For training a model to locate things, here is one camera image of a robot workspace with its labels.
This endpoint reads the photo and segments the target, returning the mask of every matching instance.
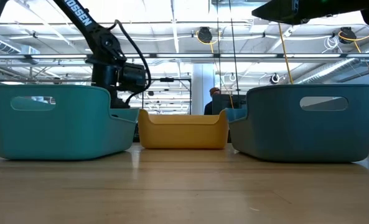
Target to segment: bin handle cutout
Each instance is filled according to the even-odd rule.
[[[16,96],[11,99],[10,105],[18,111],[51,111],[56,101],[51,96]]]
[[[305,96],[300,100],[304,111],[343,111],[348,100],[342,96]]]

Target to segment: yellow plastic tray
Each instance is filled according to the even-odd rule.
[[[146,149],[223,149],[227,143],[226,111],[219,115],[139,114],[140,143]]]

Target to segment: ceiling light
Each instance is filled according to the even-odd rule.
[[[213,54],[157,54],[157,58],[207,58]]]
[[[23,85],[23,83],[19,83],[19,82],[1,82],[3,84],[6,84],[6,85]]]
[[[149,88],[146,91],[188,91],[186,88]]]
[[[349,58],[369,58],[369,54],[348,54]]]
[[[0,55],[0,59],[25,59],[23,55]]]
[[[183,99],[177,99],[177,98],[173,98],[173,99],[162,99],[162,98],[151,98],[151,99],[143,99],[144,101],[190,101],[189,98],[183,98]]]
[[[231,82],[235,82],[236,81],[236,76],[234,76],[234,73],[231,73],[231,75],[230,75],[230,81]]]
[[[230,57],[233,58],[234,54],[221,54],[221,57]],[[261,57],[277,57],[276,54],[236,54],[235,57],[237,58],[261,58]]]
[[[87,55],[30,55],[34,59],[43,59],[43,58],[59,58],[59,59],[65,59],[65,58],[87,58]]]
[[[138,54],[125,54],[125,56],[127,58],[140,58],[140,56]],[[142,56],[147,58],[147,57],[149,57],[149,54],[143,54]]]
[[[287,56],[295,58],[335,58],[340,57],[340,54],[292,54]]]

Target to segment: industrial ceiling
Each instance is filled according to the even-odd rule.
[[[144,54],[282,54],[283,48],[279,38],[278,24],[258,19],[251,15],[253,9],[261,6],[265,0],[233,0],[232,9],[227,1],[216,0],[80,0],[81,4],[90,10],[90,14],[105,27],[113,25],[119,19],[137,43]],[[209,27],[213,41],[220,33],[220,44],[202,44],[197,39],[200,27]],[[289,67],[298,83],[324,82],[369,83],[368,67],[363,60],[350,59],[325,60],[316,58],[317,54],[356,53],[353,44],[342,44],[337,34],[341,27],[351,27],[357,38],[369,36],[367,26],[359,12],[333,15],[311,20],[301,26],[282,25],[285,44],[288,54],[304,55],[310,60],[289,59]],[[131,44],[124,38],[119,27],[112,32],[121,42],[123,52],[136,54]],[[23,49],[22,54],[91,54],[86,41],[78,29],[69,21],[52,0],[10,0],[0,18],[0,41],[14,49]],[[369,53],[369,38],[359,41],[361,49]],[[0,54],[11,55],[6,49]],[[211,58],[152,58],[147,61],[153,78],[174,77],[191,78],[195,63],[218,63]],[[216,65],[215,73],[222,76],[222,82],[228,89],[234,89],[236,80],[232,77],[238,72],[239,88],[247,90],[260,85],[269,85],[271,75],[277,73],[286,77],[287,68],[283,59],[266,60],[260,58],[239,60],[235,66],[234,60],[229,57],[220,60]],[[36,63],[22,60],[0,59],[0,79],[36,75],[39,79],[53,79],[60,77],[64,80],[83,80],[77,84],[84,84],[91,77],[91,66],[84,63],[84,59],[47,59],[36,60]],[[146,94],[146,98],[155,99],[189,99],[188,82],[161,83],[154,82],[151,89],[177,89],[180,91],[155,91],[154,96]],[[140,100],[134,100],[134,106],[139,106]],[[150,110],[158,113],[187,113],[189,101],[180,101],[180,104],[158,104],[159,107]]]

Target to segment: plastic bin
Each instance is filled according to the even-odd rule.
[[[301,108],[307,96],[340,96]],[[369,85],[279,85],[246,94],[247,109],[226,109],[236,150],[267,161],[354,162],[369,153]]]
[[[226,112],[219,115],[153,115],[140,110],[140,143],[146,149],[223,149]]]
[[[28,96],[51,96],[55,105]],[[138,113],[110,109],[110,94],[98,87],[0,85],[0,156],[84,160],[123,151]]]

